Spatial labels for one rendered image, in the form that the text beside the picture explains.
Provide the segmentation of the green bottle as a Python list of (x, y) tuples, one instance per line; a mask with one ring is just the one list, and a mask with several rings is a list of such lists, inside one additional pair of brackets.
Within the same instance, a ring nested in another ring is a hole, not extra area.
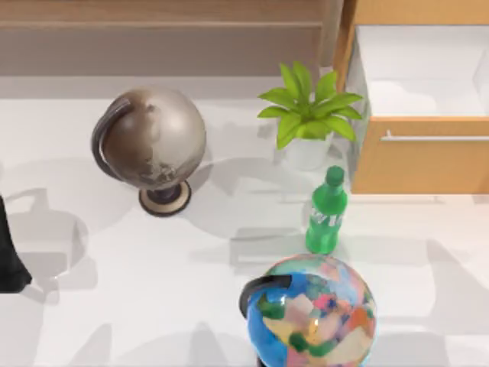
[(306, 247), (312, 253), (329, 254), (337, 245), (348, 204), (344, 181), (344, 169), (334, 165), (327, 169), (324, 182), (313, 191), (306, 230)]

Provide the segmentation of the wooden cupboard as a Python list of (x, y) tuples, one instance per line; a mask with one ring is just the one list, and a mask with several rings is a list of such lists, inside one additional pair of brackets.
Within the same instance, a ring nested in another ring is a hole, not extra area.
[(0, 0), (0, 76), (275, 76), (332, 65), (344, 0)]

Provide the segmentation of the brown antique globe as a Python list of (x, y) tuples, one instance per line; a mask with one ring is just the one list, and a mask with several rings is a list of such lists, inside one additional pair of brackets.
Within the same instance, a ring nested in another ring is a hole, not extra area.
[(180, 91), (130, 89), (97, 121), (90, 148), (104, 174), (138, 189), (147, 213), (168, 217), (191, 200), (188, 179), (205, 154), (206, 125)]

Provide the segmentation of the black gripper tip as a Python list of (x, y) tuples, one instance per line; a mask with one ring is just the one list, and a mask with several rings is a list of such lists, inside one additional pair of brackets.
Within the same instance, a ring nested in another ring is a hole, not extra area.
[(31, 273), (18, 256), (12, 241), (5, 203), (0, 195), (0, 294), (20, 293), (31, 282)]

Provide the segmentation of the green potted plant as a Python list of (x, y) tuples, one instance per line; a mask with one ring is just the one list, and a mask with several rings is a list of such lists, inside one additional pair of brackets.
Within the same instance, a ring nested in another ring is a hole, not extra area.
[(339, 135), (355, 141), (357, 135), (351, 120), (361, 120), (355, 103), (364, 97), (337, 90), (337, 73), (329, 71), (316, 83), (303, 63), (280, 64), (283, 85), (261, 93), (258, 98), (269, 105), (259, 111), (259, 119), (277, 122), (275, 147), (284, 161), (304, 171), (320, 168)]

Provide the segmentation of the pale wooden drawer front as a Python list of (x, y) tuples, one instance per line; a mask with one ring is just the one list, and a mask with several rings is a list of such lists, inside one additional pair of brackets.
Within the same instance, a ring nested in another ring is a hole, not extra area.
[(362, 194), (489, 194), (489, 142), (380, 141), (393, 135), (489, 135), (489, 116), (370, 118), (351, 190)]

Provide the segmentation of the colourful blue globe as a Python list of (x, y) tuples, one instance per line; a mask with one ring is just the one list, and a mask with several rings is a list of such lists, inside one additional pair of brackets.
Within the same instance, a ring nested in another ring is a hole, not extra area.
[(278, 261), (243, 287), (238, 305), (257, 367), (365, 367), (374, 345), (374, 296), (331, 255)]

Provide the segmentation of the pulled-out wooden drawer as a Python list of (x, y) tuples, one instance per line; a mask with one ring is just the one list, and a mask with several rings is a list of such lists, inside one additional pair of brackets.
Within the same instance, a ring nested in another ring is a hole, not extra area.
[(489, 116), (489, 0), (344, 0), (334, 65), (364, 97), (352, 180), (374, 116)]

